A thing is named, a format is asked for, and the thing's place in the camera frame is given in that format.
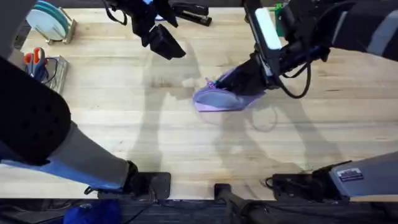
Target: wooden tabletop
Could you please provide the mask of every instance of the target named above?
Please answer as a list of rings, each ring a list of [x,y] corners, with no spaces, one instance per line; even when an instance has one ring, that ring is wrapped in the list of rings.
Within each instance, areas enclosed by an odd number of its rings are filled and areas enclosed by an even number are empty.
[[[302,100],[274,90],[242,112],[198,113],[192,95],[205,77],[216,79],[253,51],[242,8],[211,8],[210,27],[181,19],[177,29],[167,26],[187,52],[171,61],[141,47],[131,26],[112,22],[104,9],[67,12],[78,21],[71,44],[48,46],[31,31],[22,51],[43,47],[65,57],[71,67],[62,96],[72,119],[141,171],[170,172],[170,198],[211,199],[215,183],[230,183],[243,198],[272,200],[259,183],[272,174],[397,150],[396,62],[332,50],[327,63],[313,63]],[[285,82],[298,93],[304,80]],[[4,165],[0,183],[2,198],[95,197],[83,195],[85,184]]]

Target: white plate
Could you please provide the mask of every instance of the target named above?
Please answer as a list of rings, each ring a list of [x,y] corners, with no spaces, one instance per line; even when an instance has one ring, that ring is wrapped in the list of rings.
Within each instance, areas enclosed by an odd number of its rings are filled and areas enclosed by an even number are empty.
[[[32,28],[37,29],[49,39],[62,40],[66,36],[66,31],[62,24],[46,12],[32,9],[27,15],[26,20]]]

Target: purple cloth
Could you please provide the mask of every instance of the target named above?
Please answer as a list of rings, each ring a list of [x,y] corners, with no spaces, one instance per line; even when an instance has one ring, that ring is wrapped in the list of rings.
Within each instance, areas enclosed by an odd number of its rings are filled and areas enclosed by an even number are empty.
[[[220,78],[228,76],[232,71],[226,72]],[[193,95],[193,104],[199,112],[240,111],[265,94],[262,91],[254,96],[235,95],[230,91],[217,89],[207,78],[206,81],[207,85]]]

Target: dish rack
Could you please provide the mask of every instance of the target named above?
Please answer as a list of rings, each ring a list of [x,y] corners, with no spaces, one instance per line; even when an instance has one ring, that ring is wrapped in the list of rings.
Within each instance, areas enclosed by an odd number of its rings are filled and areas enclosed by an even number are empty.
[[[52,40],[48,38],[45,34],[40,32],[38,29],[35,29],[42,37],[44,37],[46,43],[49,45],[52,45],[54,42],[61,42],[64,44],[69,44],[72,41],[73,35],[75,34],[76,31],[76,26],[77,26],[77,21],[75,19],[72,19],[66,12],[63,10],[61,7],[58,8],[60,12],[67,18],[68,22],[68,32],[67,35],[63,40]]]

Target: blue object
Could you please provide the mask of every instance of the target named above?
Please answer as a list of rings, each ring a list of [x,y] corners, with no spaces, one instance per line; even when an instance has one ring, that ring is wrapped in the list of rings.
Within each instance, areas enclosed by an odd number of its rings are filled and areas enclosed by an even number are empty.
[[[45,1],[38,1],[33,8],[43,11],[54,17],[59,23],[61,23],[62,27],[65,29],[65,33],[68,33],[67,18],[55,6]]]
[[[99,200],[70,208],[63,217],[63,224],[119,224],[120,206],[117,200]]]

